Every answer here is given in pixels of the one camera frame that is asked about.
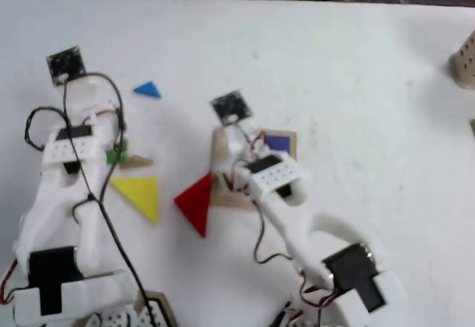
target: blue square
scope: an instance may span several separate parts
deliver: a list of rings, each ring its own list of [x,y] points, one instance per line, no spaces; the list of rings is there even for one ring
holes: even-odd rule
[[[290,153],[290,137],[289,136],[271,136],[266,134],[266,144],[274,151],[286,151]]]

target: wooden block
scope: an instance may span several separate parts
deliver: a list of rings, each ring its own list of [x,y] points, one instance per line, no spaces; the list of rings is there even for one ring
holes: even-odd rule
[[[297,133],[292,131],[263,130],[264,134],[271,136],[288,136],[290,138],[290,155],[296,159]],[[213,132],[212,143],[212,168],[214,164],[225,159],[229,155],[226,136],[222,127]],[[243,193],[230,191],[222,186],[216,177],[213,177],[211,187],[211,206],[254,208],[251,199]]]

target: black cable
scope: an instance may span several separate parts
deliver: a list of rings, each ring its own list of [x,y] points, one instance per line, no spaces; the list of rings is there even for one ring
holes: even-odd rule
[[[320,308],[321,306],[317,303],[313,303],[312,301],[308,300],[305,296],[304,296],[304,287],[305,287],[305,284],[307,284],[307,276],[305,275],[305,271],[302,271],[301,272],[301,276],[302,278],[304,279],[302,281],[302,285],[300,286],[300,291],[299,291],[299,294],[300,294],[300,298],[302,301],[304,301],[307,305],[309,306],[312,306],[312,307],[315,307],[315,308]]]
[[[102,77],[103,79],[105,79],[109,82],[109,84],[112,86],[112,88],[116,92],[117,99],[119,100],[119,108],[118,108],[118,111],[117,111],[117,119],[119,121],[119,128],[120,128],[119,152],[122,152],[122,148],[123,148],[123,144],[124,144],[125,123],[124,123],[124,119],[123,119],[124,112],[123,112],[122,97],[120,96],[119,89],[117,88],[116,84],[107,75],[105,75],[103,73],[85,73],[85,74],[83,74],[80,77],[75,78],[75,79],[81,79],[81,78],[88,77],[88,76]],[[132,262],[128,258],[128,255],[125,252],[125,250],[122,246],[122,243],[120,242],[119,237],[117,236],[114,225],[112,224],[112,221],[111,221],[111,219],[110,219],[110,217],[109,217],[109,215],[108,215],[107,211],[105,210],[105,207],[102,203],[102,201],[104,200],[105,190],[107,188],[109,179],[111,178],[112,173],[114,172],[114,169],[117,166],[117,163],[119,161],[119,155],[116,155],[115,160],[112,163],[111,168],[109,169],[109,172],[108,172],[108,174],[105,178],[105,181],[102,184],[99,199],[97,199],[94,196],[94,193],[92,192],[92,190],[89,186],[88,178],[85,175],[84,169],[82,167],[81,160],[79,159],[79,155],[78,155],[77,150],[76,150],[76,146],[74,145],[74,142],[73,142],[73,136],[71,134],[71,123],[69,121],[68,111],[67,111],[67,108],[66,108],[66,96],[67,96],[67,93],[68,93],[68,83],[69,83],[69,80],[67,79],[64,83],[64,93],[63,93],[63,102],[62,102],[62,104],[63,104],[63,113],[65,115],[65,121],[66,121],[66,130],[68,132],[68,138],[69,138],[69,141],[71,143],[71,146],[73,147],[74,156],[76,157],[76,160],[79,162],[79,169],[81,171],[82,178],[84,179],[86,187],[88,189],[88,199],[81,201],[78,205],[75,206],[75,209],[78,208],[80,205],[82,205],[86,202],[92,201],[92,200],[97,202],[97,204],[99,206],[99,209],[101,210],[101,213],[104,217],[104,220],[105,220],[105,222],[108,226],[108,229],[111,232],[111,236],[114,239],[114,242],[115,242],[117,248],[119,249],[120,255],[124,259],[125,264],[128,266],[128,268],[131,271],[132,275],[134,276],[134,279],[135,279],[135,281],[136,281],[136,283],[139,287],[142,298],[145,301],[145,307],[147,308],[148,313],[152,316],[153,315],[152,314],[152,309],[151,309],[150,303],[148,301],[145,289],[143,288],[142,282],[140,281],[139,275],[137,274],[134,265],[132,264]],[[154,320],[152,320],[151,322],[152,322],[153,327],[157,327],[157,324],[155,323]]]
[[[102,324],[104,323],[103,319],[102,319],[102,316],[99,312],[94,312],[94,314],[97,316],[97,318],[99,319],[99,325],[97,327],[102,327]]]
[[[293,259],[292,257],[289,257],[288,255],[285,255],[283,253],[275,253],[264,260],[259,260],[258,250],[259,250],[259,246],[261,245],[262,239],[264,237],[264,232],[266,230],[266,223],[264,222],[264,217],[263,217],[261,208],[257,205],[256,202],[254,202],[254,205],[258,210],[259,217],[261,218],[261,232],[259,233],[258,241],[255,243],[254,254],[252,255],[252,257],[254,258],[254,261],[257,264],[266,264],[267,262],[270,262],[272,259],[277,258],[277,257],[283,257],[287,260],[292,260]]]
[[[27,118],[27,123],[24,127],[24,140],[26,141],[27,144],[31,145],[33,148],[35,148],[37,151],[44,151],[45,150],[45,145],[42,144],[42,145],[36,145],[30,138],[30,127],[31,127],[31,123],[33,121],[33,118],[34,116],[38,113],[38,112],[41,112],[42,110],[45,110],[45,111],[50,111],[50,112],[55,112],[57,114],[59,114],[64,120],[66,123],[68,123],[68,118],[66,117],[65,113],[56,108],[56,107],[52,107],[52,106],[41,106],[41,107],[38,107],[38,108],[35,108],[34,110],[31,111],[30,115],[28,116]]]

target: cardboard piece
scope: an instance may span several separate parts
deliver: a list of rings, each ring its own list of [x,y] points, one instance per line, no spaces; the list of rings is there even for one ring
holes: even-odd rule
[[[124,162],[119,164],[121,169],[130,169],[130,168],[144,168],[145,166],[153,165],[154,161],[149,158],[145,158],[140,155],[132,155],[128,157]]]

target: small camera board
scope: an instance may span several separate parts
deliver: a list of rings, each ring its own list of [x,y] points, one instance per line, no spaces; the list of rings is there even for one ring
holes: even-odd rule
[[[252,112],[239,91],[228,93],[211,102],[223,126],[233,125],[252,116]]]
[[[63,85],[66,79],[77,79],[86,72],[78,46],[50,55],[46,61],[55,86]]]

